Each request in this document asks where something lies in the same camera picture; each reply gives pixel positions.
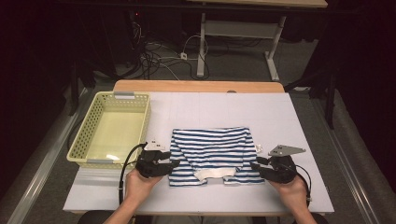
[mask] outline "white desk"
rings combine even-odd
[[[244,4],[254,6],[269,7],[327,7],[325,0],[189,0],[192,2],[221,3],[221,4]],[[265,61],[273,81],[279,81],[279,76],[274,63],[274,55],[282,34],[286,16],[282,16],[278,23],[257,23],[239,21],[209,21],[202,13],[201,18],[201,39],[200,51],[198,56],[197,76],[203,77],[205,73],[205,36],[242,36],[272,39],[273,43],[269,51],[265,51]]]
[[[287,93],[152,92],[147,140],[169,148],[174,128],[248,126],[266,157],[278,144],[303,147],[294,155],[312,177],[312,212],[332,213],[332,203],[300,122]],[[80,168],[64,205],[65,211],[114,210],[118,206],[119,170]],[[228,187],[210,181],[204,187],[170,188],[165,177],[154,188],[137,214],[281,216],[288,214],[273,187]]]

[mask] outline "human hand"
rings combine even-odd
[[[145,178],[136,169],[126,175],[125,198],[117,210],[105,221],[106,224],[129,223],[137,207],[147,199],[152,188],[163,177]]]
[[[162,176],[145,178],[136,169],[133,169],[125,177],[125,198],[127,203],[137,203],[140,205],[147,199],[152,188],[162,179]]]
[[[299,176],[287,184],[268,182],[277,190],[282,203],[293,213],[297,223],[317,223],[306,205],[305,183]]]

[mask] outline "dark background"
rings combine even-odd
[[[359,5],[361,1],[329,0],[329,8],[351,9]],[[327,23],[324,19],[307,21],[307,18],[290,17],[283,34],[284,38],[296,42],[320,37],[305,76],[334,57],[344,59],[337,70],[337,89],[341,92],[361,137],[394,191],[395,11],[394,0],[371,0],[364,15],[357,19],[332,19]],[[95,9],[86,11],[82,18],[77,17],[74,9],[53,4],[50,0],[3,1],[0,4],[1,71],[3,86],[6,87],[1,103],[0,197],[7,192],[52,122],[63,110],[63,92],[70,83],[73,62],[77,58],[84,58],[92,62],[91,66],[111,70],[109,67],[112,64],[129,60],[128,56],[123,56],[125,59],[120,56],[128,55],[129,52],[116,46],[122,44],[129,48],[131,44],[128,42],[127,31],[119,23],[122,17],[108,17],[108,14],[102,13],[103,18],[107,15],[105,27],[113,27],[120,33],[118,37],[110,38],[119,38],[114,43],[90,38],[90,33],[105,32],[101,30],[104,26],[96,24],[95,28],[94,23],[86,27],[81,25],[81,21],[100,18],[101,13]],[[147,16],[152,24],[156,24],[151,29],[158,35],[165,34],[164,30],[169,29],[194,32],[199,27],[199,23],[195,23],[195,18],[199,18],[199,15],[168,13],[161,18],[149,14]],[[181,16],[186,20],[180,21],[178,18]],[[164,38],[177,45],[183,38],[177,32],[176,35],[164,35]],[[338,52],[334,50],[334,45],[347,48],[343,47],[343,54],[332,54]]]

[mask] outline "cable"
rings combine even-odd
[[[312,187],[311,176],[309,175],[309,173],[303,167],[296,165],[297,167],[303,169],[306,172],[306,174],[308,175],[308,178],[309,178],[309,187],[308,187],[308,184],[306,183],[305,178],[302,175],[300,175],[298,172],[290,169],[289,166],[287,166],[287,165],[277,163],[277,162],[275,162],[275,164],[279,165],[289,171],[292,171],[293,173],[295,173],[297,176],[299,176],[303,180],[304,185],[305,185],[305,190],[306,190],[306,206],[309,206],[309,204],[311,202],[311,187]]]
[[[140,37],[142,37],[142,27],[136,22],[133,22],[133,25],[135,25],[139,28],[138,32],[136,32],[136,34],[134,35],[134,39],[135,39],[137,37],[137,34],[139,34],[139,37],[137,38],[137,43],[136,43],[138,45],[140,43]]]
[[[160,56],[157,53],[149,51],[150,54],[145,53],[142,55],[142,76],[144,79],[149,79],[150,75],[154,74],[160,68],[160,61],[154,58],[154,55]],[[155,65],[155,70],[150,72],[150,68]]]
[[[184,61],[184,60],[181,61],[181,62],[168,64],[167,66],[168,66],[168,67],[171,67],[171,66],[173,66],[173,65],[181,64],[181,63],[185,63],[185,64],[187,64],[187,65],[190,67],[190,76],[192,76],[192,66],[191,66],[190,63],[188,63],[188,62],[186,62],[186,61]]]
[[[177,58],[177,57],[160,57],[157,58],[158,60],[162,60],[162,59],[171,59],[171,61],[173,60],[182,60],[181,58]]]
[[[164,66],[165,68],[167,68],[167,69],[169,70],[169,72],[171,72],[172,75],[173,75],[177,80],[180,81],[180,79],[178,79],[178,77],[175,75],[175,73],[172,71],[172,69],[170,69],[168,66],[166,66],[166,65],[163,64],[163,63],[160,63],[160,65],[162,65],[162,66]]]
[[[159,47],[158,47],[158,48],[156,48],[156,49],[160,49],[160,48],[169,49],[169,50],[171,50],[172,52],[174,52],[176,55],[178,55],[178,53],[177,53],[175,50],[173,50],[173,49],[171,49],[171,48],[169,48],[169,47],[166,47],[166,46],[165,46],[165,45],[163,45],[163,44],[157,44],[157,43],[147,43],[147,45],[159,45]]]
[[[135,146],[134,148],[132,148],[132,150],[129,152],[128,156],[125,159],[125,163],[122,165],[122,170],[121,170],[121,175],[120,175],[120,184],[119,184],[119,203],[121,204],[123,202],[123,175],[125,173],[125,168],[126,166],[129,164],[128,160],[131,157],[131,155],[139,148],[142,147],[144,148],[147,145],[147,143],[145,144],[139,144],[137,146]]]
[[[244,47],[256,47],[257,45],[259,45],[262,42],[262,38],[254,38],[252,40],[249,40],[249,42],[247,42],[247,44],[235,44],[235,42],[243,42],[246,41],[246,39],[250,39],[250,38],[243,38],[242,40],[234,40],[232,38],[224,38],[223,41],[226,41],[230,44],[234,44],[234,46],[231,46],[231,48],[244,48]]]
[[[181,53],[184,53],[184,51],[185,51],[185,49],[186,49],[186,46],[187,46],[187,43],[189,43],[189,41],[190,41],[193,37],[198,37],[198,38],[201,39],[201,37],[200,37],[199,35],[192,35],[192,36],[190,36],[190,37],[186,40],[186,43],[184,43],[184,48],[183,48],[183,51],[182,51]],[[209,51],[209,46],[207,45],[207,42],[206,42],[205,39],[204,39],[204,41],[205,41],[205,46],[206,46],[206,51],[205,51],[205,54],[204,54],[204,55],[206,55],[207,52]]]

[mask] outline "white table surface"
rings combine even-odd
[[[172,130],[249,127],[259,156],[277,145],[302,147],[294,162],[312,178],[311,212],[332,213],[332,202],[306,142],[300,121],[287,93],[152,92],[147,141],[155,139],[169,149]],[[79,168],[64,204],[65,211],[115,210],[118,207],[120,170]],[[136,211],[152,215],[280,216],[288,209],[269,184],[225,186],[212,179],[201,187],[169,187],[168,178],[158,183]]]

